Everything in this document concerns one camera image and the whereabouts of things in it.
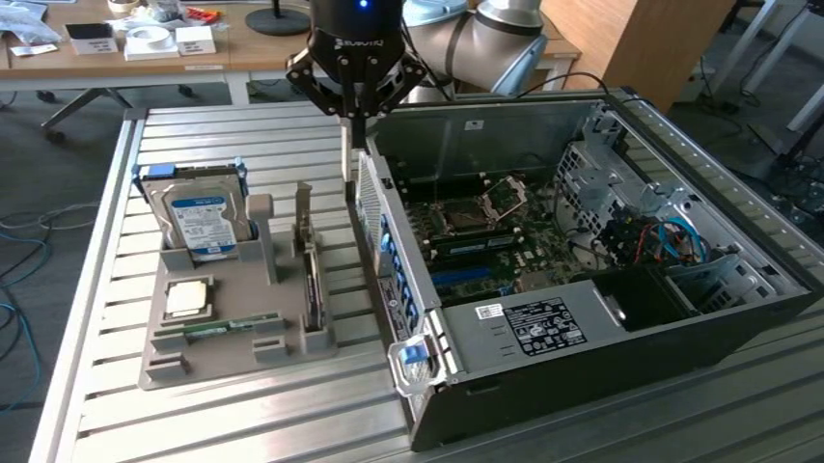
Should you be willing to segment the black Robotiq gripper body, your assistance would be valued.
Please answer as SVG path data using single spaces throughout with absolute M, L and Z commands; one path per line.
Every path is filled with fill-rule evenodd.
M 404 54 L 402 1 L 309 1 L 307 50 L 327 76 L 341 83 L 379 81 Z

